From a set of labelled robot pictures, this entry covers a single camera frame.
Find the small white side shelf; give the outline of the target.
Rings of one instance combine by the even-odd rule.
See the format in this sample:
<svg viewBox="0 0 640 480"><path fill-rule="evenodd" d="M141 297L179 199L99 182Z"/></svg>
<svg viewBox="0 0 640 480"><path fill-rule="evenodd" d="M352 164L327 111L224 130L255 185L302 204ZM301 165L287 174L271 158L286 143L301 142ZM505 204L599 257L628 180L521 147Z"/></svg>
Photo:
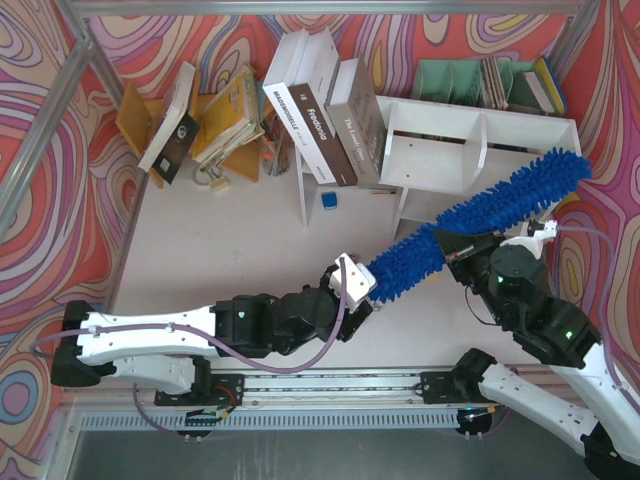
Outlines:
<svg viewBox="0 0 640 480"><path fill-rule="evenodd" d="M297 147L294 148L294 153L301 220L303 227L308 228L316 198L325 192L338 191L339 187L335 183L319 184Z"/></svg>

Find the white Mademoiselle book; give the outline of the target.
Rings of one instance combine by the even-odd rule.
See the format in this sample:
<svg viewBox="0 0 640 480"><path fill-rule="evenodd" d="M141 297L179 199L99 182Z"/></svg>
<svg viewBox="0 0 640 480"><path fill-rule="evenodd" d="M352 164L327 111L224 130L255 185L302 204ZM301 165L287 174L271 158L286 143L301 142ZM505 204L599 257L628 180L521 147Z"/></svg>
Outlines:
<svg viewBox="0 0 640 480"><path fill-rule="evenodd" d="M335 178L293 95L293 83L308 37L306 30L287 33L281 37L262 88L316 181L328 184Z"/></svg>

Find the blue pencil sharpener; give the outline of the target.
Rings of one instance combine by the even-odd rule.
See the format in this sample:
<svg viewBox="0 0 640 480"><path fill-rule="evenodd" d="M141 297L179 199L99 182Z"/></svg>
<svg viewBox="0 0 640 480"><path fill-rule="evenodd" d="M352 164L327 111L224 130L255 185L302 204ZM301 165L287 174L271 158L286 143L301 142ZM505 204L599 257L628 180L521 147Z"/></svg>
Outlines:
<svg viewBox="0 0 640 480"><path fill-rule="evenodd" d="M337 194L335 192L323 192L321 194L321 202L325 210L335 210L338 207Z"/></svg>

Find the blue yellow book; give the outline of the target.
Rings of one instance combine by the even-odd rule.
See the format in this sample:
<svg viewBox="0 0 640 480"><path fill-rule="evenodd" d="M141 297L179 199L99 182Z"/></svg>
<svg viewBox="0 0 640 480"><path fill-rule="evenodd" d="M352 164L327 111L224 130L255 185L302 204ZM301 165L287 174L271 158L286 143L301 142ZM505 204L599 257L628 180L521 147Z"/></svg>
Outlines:
<svg viewBox="0 0 640 480"><path fill-rule="evenodd" d="M531 63L531 71L534 71L540 77L550 100L553 102L556 113L559 116L564 116L568 110L568 103L550 61L545 56L537 57Z"/></svg>

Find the blue microfiber duster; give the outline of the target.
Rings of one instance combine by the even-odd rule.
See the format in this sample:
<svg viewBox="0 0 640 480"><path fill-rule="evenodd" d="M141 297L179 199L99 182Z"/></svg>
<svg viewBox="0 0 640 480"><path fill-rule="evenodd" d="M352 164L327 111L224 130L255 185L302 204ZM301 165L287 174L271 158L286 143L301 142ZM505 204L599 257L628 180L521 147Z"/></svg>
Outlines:
<svg viewBox="0 0 640 480"><path fill-rule="evenodd" d="M375 302L399 298L427 276L439 272L445 257L435 232L458 234L504 232L563 200L580 181L592 177L591 162L572 151L552 149L513 172L507 181L473 195L421 225L390 246L367 266L377 286L369 294Z"/></svg>

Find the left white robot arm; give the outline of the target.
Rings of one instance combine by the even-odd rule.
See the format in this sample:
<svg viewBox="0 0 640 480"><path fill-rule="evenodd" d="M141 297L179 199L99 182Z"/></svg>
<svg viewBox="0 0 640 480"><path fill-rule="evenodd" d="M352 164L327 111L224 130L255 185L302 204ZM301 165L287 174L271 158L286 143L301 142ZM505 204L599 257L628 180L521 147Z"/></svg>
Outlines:
<svg viewBox="0 0 640 480"><path fill-rule="evenodd" d="M105 377L202 399L211 389L210 359L232 357L253 368L271 354L288 356L313 340L348 341L371 314L377 282L341 256L316 287L282 297L238 295L194 310L117 316L83 300L64 310L51 381L89 387Z"/></svg>

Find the stack of yellow books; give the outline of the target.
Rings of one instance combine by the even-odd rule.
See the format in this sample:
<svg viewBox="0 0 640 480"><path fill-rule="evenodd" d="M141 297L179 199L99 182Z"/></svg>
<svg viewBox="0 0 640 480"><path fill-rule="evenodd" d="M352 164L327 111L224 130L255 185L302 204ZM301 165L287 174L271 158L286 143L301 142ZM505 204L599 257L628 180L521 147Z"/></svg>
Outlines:
<svg viewBox="0 0 640 480"><path fill-rule="evenodd" d="M253 69L244 64L199 114L200 130L193 159L202 167L217 166L237 148L260 137L259 104Z"/></svg>

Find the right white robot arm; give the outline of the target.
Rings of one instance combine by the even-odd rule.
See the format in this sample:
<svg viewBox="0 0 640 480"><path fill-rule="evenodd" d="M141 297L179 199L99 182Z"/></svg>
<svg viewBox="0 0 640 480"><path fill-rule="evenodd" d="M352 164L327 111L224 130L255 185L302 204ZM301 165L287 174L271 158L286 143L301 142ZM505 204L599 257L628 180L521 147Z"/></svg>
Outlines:
<svg viewBox="0 0 640 480"><path fill-rule="evenodd" d="M543 251L558 231L554 221L532 221L520 236L438 230L435 239L454 279L479 296L494 323L563 380L575 399L557 395L477 348L468 350L443 385L424 398L500 404L571 447L596 478L636 479L639 396L615 365L603 328L548 284Z"/></svg>

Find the white wooden bookshelf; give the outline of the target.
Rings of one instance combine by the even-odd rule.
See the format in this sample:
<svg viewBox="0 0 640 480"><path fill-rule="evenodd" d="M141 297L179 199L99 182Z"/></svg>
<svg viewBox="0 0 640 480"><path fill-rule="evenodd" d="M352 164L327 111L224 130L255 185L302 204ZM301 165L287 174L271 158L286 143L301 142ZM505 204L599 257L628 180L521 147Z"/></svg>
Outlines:
<svg viewBox="0 0 640 480"><path fill-rule="evenodd" d="M554 149L580 153L574 120L380 96L381 181L397 189L391 231L506 181Z"/></svg>

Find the black and white book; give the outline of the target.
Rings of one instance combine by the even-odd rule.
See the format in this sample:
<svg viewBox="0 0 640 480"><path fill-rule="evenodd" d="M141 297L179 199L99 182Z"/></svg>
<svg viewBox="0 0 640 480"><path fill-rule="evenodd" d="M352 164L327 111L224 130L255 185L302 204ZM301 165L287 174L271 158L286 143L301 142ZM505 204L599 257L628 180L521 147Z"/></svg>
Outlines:
<svg viewBox="0 0 640 480"><path fill-rule="evenodd" d="M152 118L149 142L138 163L142 170L157 173L168 184L173 182L200 129L189 113L195 73L190 63L181 64Z"/></svg>

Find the clear cup of pencils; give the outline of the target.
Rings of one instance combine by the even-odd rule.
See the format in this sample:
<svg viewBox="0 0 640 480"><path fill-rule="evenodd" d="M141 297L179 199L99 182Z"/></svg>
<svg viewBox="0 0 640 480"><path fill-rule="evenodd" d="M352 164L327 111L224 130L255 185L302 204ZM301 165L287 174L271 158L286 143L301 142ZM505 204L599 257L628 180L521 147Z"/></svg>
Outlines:
<svg viewBox="0 0 640 480"><path fill-rule="evenodd" d="M290 166L290 135L275 114L264 118L261 126L263 135L259 139L259 145L263 171L269 176L282 176L288 172Z"/></svg>

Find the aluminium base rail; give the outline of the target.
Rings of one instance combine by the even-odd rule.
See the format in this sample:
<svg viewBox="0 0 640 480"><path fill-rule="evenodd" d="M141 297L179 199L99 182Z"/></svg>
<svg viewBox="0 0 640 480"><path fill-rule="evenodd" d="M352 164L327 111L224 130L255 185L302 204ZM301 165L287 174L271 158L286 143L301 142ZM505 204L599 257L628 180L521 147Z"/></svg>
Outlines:
<svg viewBox="0 0 640 480"><path fill-rule="evenodd" d="M460 429L484 436L511 412L545 412L561 427L591 427L570 388L542 367L509 369L497 389L465 399L447 368L316 369L292 375L223 369L213 374L213 404L189 405L176 396L162 404L150 387L122 381L66 388L62 404L85 431L142 431L162 427L191 438L223 431Z"/></svg>

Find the grey Lonely Ones book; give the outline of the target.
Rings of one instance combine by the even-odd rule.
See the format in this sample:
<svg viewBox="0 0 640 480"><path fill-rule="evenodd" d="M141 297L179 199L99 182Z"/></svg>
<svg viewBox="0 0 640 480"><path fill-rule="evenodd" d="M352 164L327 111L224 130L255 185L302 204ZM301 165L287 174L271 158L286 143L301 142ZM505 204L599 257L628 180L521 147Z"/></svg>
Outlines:
<svg viewBox="0 0 640 480"><path fill-rule="evenodd" d="M327 111L358 184L380 183L386 126L365 61L341 61Z"/></svg>

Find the brown Fredonia book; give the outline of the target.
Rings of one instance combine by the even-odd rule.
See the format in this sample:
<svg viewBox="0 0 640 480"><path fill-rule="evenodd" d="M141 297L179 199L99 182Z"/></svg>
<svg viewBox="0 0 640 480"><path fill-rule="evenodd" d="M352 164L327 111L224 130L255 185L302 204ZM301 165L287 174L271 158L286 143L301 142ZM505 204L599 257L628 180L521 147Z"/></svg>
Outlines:
<svg viewBox="0 0 640 480"><path fill-rule="evenodd" d="M335 178L332 183L345 187L355 186L357 177L327 111L339 63L339 53L327 28L310 35L293 83L293 95Z"/></svg>

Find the green desk organizer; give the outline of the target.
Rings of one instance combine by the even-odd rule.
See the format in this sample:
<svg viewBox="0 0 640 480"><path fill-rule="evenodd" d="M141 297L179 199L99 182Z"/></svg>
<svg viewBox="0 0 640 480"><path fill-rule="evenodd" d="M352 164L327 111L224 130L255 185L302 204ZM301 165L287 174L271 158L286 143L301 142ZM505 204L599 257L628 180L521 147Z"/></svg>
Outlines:
<svg viewBox="0 0 640 480"><path fill-rule="evenodd" d="M535 115L556 113L550 93L532 62L421 60L411 97Z"/></svg>

